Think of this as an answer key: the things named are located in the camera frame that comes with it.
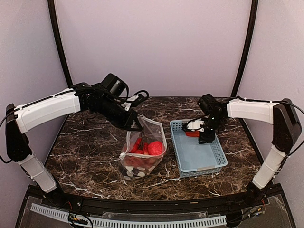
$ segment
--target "black pole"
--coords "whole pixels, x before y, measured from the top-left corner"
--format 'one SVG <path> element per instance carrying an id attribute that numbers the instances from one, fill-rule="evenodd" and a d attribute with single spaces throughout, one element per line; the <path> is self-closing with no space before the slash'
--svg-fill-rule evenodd
<path id="1" fill-rule="evenodd" d="M 245 69 L 245 65 L 246 65 L 246 61 L 247 61 L 247 57 L 248 57 L 248 53 L 249 53 L 249 49 L 250 49 L 253 29 L 255 27 L 255 21 L 256 21 L 256 16 L 257 16 L 257 4 L 258 4 L 258 0 L 252 0 L 244 49 L 243 49 L 241 61 L 239 63 L 238 71 L 237 71 L 237 77 L 236 77 L 236 80 L 234 82 L 233 89 L 231 92 L 231 97 L 237 96 L 238 89 L 241 84 L 242 76 L 244 73 L 244 69 Z"/>
<path id="2" fill-rule="evenodd" d="M 64 73 L 65 78 L 66 78 L 66 83 L 67 83 L 68 87 L 71 87 L 73 85 L 73 82 L 72 82 L 72 78 L 71 78 L 70 72 L 69 72 L 68 67 L 67 67 L 66 56 L 65 56 L 65 53 L 63 51 L 63 46 L 62 46 L 60 32 L 59 32 L 59 26 L 58 26 L 58 22 L 57 22 L 54 0 L 47 0 L 47 2 L 48 2 L 49 15 L 50 15 L 50 18 L 51 18 L 54 38 L 55 38 L 55 42 L 56 42 L 57 51 L 58 51 L 58 54 L 59 54 L 61 66 L 62 66 L 63 73 Z"/>

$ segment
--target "purple wall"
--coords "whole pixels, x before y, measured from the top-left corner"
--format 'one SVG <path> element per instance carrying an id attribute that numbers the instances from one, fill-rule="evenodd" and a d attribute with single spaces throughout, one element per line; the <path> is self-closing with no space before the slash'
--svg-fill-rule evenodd
<path id="1" fill-rule="evenodd" d="M 72 78 L 112 72 L 131 92 L 153 96 L 230 95 L 250 0 L 57 0 Z"/>
<path id="2" fill-rule="evenodd" d="M 239 95 L 280 100 L 290 98 L 304 108 L 304 1 L 260 1 L 252 45 Z M 304 117 L 298 112 L 302 126 Z M 248 121 L 264 156 L 272 141 L 272 126 Z M 286 193 L 297 227 L 304 224 L 304 147 L 287 160 L 275 182 Z"/>
<path id="3" fill-rule="evenodd" d="M 50 24 L 47 1 L 0 1 L 0 119 L 10 103 L 20 105 L 66 87 Z M 28 133 L 30 146 L 45 161 L 63 119 Z M 0 153 L 6 160 L 5 127 L 0 131 Z M 14 162 L 0 162 L 0 227 L 15 227 L 29 183 Z"/>

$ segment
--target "red object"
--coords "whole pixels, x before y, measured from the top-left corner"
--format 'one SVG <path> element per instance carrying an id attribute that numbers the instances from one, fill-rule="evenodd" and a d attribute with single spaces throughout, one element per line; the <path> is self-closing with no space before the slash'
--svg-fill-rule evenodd
<path id="1" fill-rule="evenodd" d="M 186 136 L 189 136 L 189 137 L 199 137 L 199 135 L 200 135 L 199 131 L 186 132 Z"/>
<path id="2" fill-rule="evenodd" d="M 130 152 L 135 153 L 137 149 L 138 149 L 138 145 L 135 144 Z"/>
<path id="3" fill-rule="evenodd" d="M 143 150 L 143 154 L 145 154 L 145 155 L 149 155 L 148 148 L 147 148 L 147 149 L 146 149 L 146 148 L 144 148 L 144 150 Z"/>
<path id="4" fill-rule="evenodd" d="M 148 146 L 148 152 L 150 155 L 160 155 L 164 150 L 164 146 L 160 141 L 154 141 Z"/>
<path id="5" fill-rule="evenodd" d="M 137 150 L 134 153 L 143 154 L 143 151 L 142 150 Z"/>
<path id="6" fill-rule="evenodd" d="M 137 138 L 135 145 L 139 145 L 141 143 L 141 138 Z"/>

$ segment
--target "blue basket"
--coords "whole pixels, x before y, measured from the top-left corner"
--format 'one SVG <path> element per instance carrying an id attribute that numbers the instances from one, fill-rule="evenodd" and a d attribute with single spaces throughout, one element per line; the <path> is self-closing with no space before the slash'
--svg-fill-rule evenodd
<path id="1" fill-rule="evenodd" d="M 199 144 L 197 137 L 188 137 L 182 124 L 189 120 L 170 122 L 171 136 L 180 177 L 193 177 L 219 172 L 228 164 L 216 136 L 212 143 Z"/>

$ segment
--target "vent grille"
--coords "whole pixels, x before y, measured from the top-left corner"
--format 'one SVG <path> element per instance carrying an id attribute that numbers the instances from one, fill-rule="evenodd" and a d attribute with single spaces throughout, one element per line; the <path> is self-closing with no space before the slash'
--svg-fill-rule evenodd
<path id="1" fill-rule="evenodd" d="M 68 223 L 68 212 L 32 203 L 31 211 Z M 90 217 L 94 228 L 207 228 L 226 225 L 226 216 L 176 222 L 130 222 Z"/>

